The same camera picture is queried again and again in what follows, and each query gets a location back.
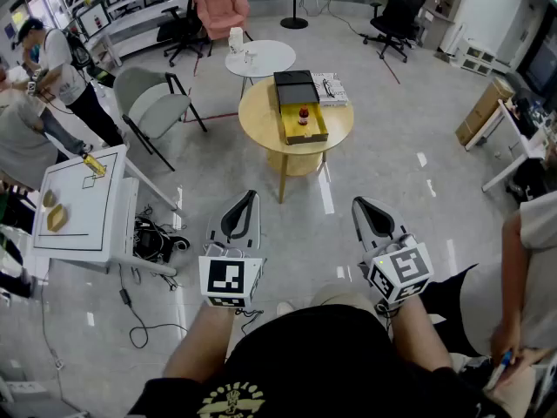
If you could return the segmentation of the yellow box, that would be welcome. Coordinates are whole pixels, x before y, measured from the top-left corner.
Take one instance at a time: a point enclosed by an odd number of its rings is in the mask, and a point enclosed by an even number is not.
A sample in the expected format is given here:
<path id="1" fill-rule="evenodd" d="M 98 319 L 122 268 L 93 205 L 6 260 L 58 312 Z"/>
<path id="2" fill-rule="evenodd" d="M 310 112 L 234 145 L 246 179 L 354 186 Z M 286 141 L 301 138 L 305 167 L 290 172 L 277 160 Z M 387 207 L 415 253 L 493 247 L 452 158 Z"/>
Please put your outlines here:
<path id="1" fill-rule="evenodd" d="M 273 77 L 285 142 L 288 145 L 326 142 L 329 133 L 311 72 L 282 71 L 275 72 Z M 307 125 L 299 124 L 301 105 L 309 108 Z"/>

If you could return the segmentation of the grey folding chair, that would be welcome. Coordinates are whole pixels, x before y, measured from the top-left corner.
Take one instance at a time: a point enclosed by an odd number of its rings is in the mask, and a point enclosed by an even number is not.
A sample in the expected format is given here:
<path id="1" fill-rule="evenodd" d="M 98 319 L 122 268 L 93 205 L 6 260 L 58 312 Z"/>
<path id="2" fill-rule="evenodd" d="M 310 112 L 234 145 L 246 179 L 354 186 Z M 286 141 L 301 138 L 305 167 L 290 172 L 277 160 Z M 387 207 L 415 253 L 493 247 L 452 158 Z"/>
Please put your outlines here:
<path id="1" fill-rule="evenodd" d="M 165 94 L 151 102 L 143 100 L 149 90 L 161 85 L 167 87 Z M 175 73 L 130 67 L 116 76 L 112 89 L 121 119 L 145 150 L 150 155 L 155 153 L 172 172 L 175 168 L 151 141 L 162 138 L 188 111 L 194 115 L 203 132 L 208 132 Z"/>

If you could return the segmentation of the white shelf rack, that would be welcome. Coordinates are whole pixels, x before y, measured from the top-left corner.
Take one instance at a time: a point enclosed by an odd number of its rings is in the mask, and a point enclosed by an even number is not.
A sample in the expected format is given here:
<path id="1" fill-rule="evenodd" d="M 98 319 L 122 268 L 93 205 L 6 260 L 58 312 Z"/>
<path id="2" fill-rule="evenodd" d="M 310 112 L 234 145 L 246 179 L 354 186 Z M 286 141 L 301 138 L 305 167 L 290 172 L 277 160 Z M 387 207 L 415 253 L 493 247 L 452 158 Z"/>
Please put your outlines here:
<path id="1" fill-rule="evenodd" d="M 184 16 L 188 0 L 168 0 L 112 20 L 96 34 L 87 35 L 84 47 L 96 62 L 122 58 L 147 48 L 176 44 L 181 36 L 176 17 Z"/>

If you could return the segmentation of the black backpack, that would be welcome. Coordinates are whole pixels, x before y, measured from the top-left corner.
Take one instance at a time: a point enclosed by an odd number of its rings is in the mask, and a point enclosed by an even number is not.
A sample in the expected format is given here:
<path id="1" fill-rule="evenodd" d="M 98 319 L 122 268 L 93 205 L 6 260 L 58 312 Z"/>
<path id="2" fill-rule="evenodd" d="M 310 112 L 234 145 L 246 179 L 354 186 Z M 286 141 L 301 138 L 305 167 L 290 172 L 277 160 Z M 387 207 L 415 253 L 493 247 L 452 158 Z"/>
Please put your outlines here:
<path id="1" fill-rule="evenodd" d="M 505 187 L 518 205 L 537 199 L 557 190 L 557 166 L 546 164 L 542 159 L 528 158 L 519 165 Z"/>

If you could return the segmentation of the white low cabinet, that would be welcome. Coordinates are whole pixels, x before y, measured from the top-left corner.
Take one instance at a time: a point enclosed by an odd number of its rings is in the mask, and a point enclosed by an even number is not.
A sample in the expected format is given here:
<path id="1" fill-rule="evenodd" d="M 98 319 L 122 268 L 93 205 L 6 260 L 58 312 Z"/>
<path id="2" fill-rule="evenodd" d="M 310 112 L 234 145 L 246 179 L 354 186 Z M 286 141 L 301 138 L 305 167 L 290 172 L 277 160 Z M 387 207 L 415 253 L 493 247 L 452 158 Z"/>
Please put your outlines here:
<path id="1" fill-rule="evenodd" d="M 487 76 L 493 71 L 496 55 L 483 45 L 461 38 L 454 52 L 454 60 L 458 68 Z"/>

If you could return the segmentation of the person's left forearm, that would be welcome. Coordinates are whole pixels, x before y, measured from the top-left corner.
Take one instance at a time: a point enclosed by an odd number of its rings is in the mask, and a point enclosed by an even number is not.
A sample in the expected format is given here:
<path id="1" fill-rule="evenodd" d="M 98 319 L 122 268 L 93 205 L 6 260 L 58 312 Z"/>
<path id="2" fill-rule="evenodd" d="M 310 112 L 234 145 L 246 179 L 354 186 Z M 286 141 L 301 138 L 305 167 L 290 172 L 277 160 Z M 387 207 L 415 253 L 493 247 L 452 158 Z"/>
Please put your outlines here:
<path id="1" fill-rule="evenodd" d="M 233 309 L 203 303 L 168 360 L 163 377 L 208 381 L 225 364 L 234 319 Z"/>

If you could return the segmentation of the black floor stand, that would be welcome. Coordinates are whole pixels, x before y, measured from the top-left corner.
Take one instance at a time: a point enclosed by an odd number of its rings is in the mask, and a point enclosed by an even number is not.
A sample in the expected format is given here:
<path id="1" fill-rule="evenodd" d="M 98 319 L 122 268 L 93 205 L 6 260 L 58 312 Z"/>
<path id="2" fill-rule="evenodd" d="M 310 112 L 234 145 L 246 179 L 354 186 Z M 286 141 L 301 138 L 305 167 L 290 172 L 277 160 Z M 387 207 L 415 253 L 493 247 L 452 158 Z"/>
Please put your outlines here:
<path id="1" fill-rule="evenodd" d="M 280 25 L 288 30 L 302 30 L 308 27 L 308 22 L 297 16 L 298 3 L 297 0 L 292 0 L 292 15 L 285 17 L 280 21 Z"/>

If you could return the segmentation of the round wooden table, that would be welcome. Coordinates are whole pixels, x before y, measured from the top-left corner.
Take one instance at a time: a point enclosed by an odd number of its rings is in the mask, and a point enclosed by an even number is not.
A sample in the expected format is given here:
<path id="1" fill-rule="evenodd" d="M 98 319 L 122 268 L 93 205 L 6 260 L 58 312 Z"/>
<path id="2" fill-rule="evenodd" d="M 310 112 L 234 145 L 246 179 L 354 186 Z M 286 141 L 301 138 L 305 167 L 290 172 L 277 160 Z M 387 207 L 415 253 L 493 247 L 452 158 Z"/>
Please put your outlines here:
<path id="1" fill-rule="evenodd" d="M 288 176 L 305 176 L 326 162 L 326 154 L 347 138 L 354 125 L 353 108 L 328 106 L 322 109 L 329 136 L 325 142 L 288 145 L 279 114 L 279 101 L 274 78 L 257 82 L 242 97 L 239 122 L 255 143 L 267 150 L 270 167 L 280 175 L 278 201 L 284 201 L 285 182 Z"/>

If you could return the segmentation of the white square table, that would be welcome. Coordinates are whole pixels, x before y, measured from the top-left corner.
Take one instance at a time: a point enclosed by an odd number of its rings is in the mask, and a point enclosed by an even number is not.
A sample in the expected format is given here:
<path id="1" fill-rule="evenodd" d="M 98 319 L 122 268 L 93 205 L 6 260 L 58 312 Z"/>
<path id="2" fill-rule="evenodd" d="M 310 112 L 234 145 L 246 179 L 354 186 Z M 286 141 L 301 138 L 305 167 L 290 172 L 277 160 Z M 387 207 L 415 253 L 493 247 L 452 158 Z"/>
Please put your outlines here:
<path id="1" fill-rule="evenodd" d="M 83 267 L 109 269 L 119 264 L 165 276 L 178 273 L 171 266 L 133 255 L 138 190 L 142 184 L 171 212 L 181 218 L 185 214 L 126 153 L 123 145 L 93 152 L 92 156 L 105 168 L 103 176 L 95 174 L 81 158 L 47 168 L 39 195 L 55 195 L 57 204 L 65 210 L 66 223 L 52 232 L 48 228 L 51 210 L 39 201 L 31 241 L 34 255 Z"/>

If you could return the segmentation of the computer monitor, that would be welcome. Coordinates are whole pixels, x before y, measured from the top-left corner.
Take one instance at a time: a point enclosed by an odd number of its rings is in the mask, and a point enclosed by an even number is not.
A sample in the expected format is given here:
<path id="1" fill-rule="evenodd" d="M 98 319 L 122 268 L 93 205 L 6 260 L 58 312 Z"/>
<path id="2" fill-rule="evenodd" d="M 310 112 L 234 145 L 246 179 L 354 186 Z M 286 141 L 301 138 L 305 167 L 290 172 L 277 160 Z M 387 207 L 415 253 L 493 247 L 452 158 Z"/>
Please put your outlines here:
<path id="1" fill-rule="evenodd" d="M 104 6 L 104 2 L 99 1 L 78 15 L 77 22 L 81 27 L 83 35 L 91 38 L 108 27 L 111 24 L 111 18 Z"/>

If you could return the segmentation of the large yellow bowl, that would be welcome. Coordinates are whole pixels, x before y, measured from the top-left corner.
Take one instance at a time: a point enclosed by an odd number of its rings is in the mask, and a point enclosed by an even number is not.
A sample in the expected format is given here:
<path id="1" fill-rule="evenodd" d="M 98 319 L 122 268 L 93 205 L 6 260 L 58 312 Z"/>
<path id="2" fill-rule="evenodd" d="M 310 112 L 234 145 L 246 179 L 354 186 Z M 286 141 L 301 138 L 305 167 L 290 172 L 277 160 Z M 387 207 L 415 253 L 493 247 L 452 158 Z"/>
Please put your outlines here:
<path id="1" fill-rule="evenodd" d="M 60 231 L 68 221 L 68 213 L 64 205 L 57 204 L 47 215 L 47 230 L 51 233 Z"/>

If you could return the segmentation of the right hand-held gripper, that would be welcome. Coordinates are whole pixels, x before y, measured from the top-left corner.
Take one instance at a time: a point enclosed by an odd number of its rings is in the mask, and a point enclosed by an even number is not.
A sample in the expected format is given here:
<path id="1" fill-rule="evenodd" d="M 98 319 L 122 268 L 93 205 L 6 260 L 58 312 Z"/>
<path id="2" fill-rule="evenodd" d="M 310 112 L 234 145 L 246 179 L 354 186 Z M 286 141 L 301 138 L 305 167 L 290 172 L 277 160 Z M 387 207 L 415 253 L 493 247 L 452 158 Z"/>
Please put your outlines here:
<path id="1" fill-rule="evenodd" d="M 387 304 L 397 304 L 424 291 L 434 275 L 424 242 L 407 233 L 406 223 L 391 206 L 368 197 L 352 202 L 358 240 L 366 250 L 367 281 Z M 378 247 L 377 242 L 390 242 Z"/>

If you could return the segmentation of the round white table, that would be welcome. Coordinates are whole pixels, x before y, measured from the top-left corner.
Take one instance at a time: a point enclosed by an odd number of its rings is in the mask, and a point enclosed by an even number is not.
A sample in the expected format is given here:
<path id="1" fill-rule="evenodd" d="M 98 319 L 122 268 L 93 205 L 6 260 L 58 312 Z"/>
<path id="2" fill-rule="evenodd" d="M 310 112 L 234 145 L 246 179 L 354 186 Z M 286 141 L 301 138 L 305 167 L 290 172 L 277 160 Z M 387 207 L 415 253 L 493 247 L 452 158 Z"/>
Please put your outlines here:
<path id="1" fill-rule="evenodd" d="M 245 63 L 246 51 L 258 53 L 253 65 Z M 276 40 L 256 40 L 245 43 L 239 55 L 228 54 L 225 66 L 230 73 L 243 78 L 240 95 L 242 98 L 247 83 L 253 84 L 254 79 L 268 78 L 275 72 L 287 71 L 294 65 L 295 60 L 296 53 L 290 45 Z"/>

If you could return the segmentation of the yellow bottle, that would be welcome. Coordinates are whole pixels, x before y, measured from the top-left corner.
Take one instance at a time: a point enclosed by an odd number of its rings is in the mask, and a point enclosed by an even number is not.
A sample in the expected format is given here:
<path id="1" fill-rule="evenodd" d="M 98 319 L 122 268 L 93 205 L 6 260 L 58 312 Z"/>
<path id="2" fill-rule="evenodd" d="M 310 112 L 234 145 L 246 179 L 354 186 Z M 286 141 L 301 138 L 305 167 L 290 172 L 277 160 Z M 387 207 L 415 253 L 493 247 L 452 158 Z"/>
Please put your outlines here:
<path id="1" fill-rule="evenodd" d="M 96 175 L 103 177 L 106 173 L 105 167 L 89 153 L 83 153 L 82 159 L 85 165 L 90 168 Z"/>

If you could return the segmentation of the brown cardboard box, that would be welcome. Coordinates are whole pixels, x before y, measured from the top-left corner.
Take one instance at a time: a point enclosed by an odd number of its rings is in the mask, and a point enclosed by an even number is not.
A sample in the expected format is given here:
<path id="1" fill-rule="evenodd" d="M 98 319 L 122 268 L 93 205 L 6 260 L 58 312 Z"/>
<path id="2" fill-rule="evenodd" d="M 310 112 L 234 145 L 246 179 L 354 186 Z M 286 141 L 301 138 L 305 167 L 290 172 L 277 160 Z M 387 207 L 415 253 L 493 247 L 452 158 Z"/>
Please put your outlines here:
<path id="1" fill-rule="evenodd" d="M 460 144 L 467 145 L 499 106 L 498 101 L 507 100 L 513 94 L 513 87 L 504 78 L 494 78 L 456 129 Z"/>

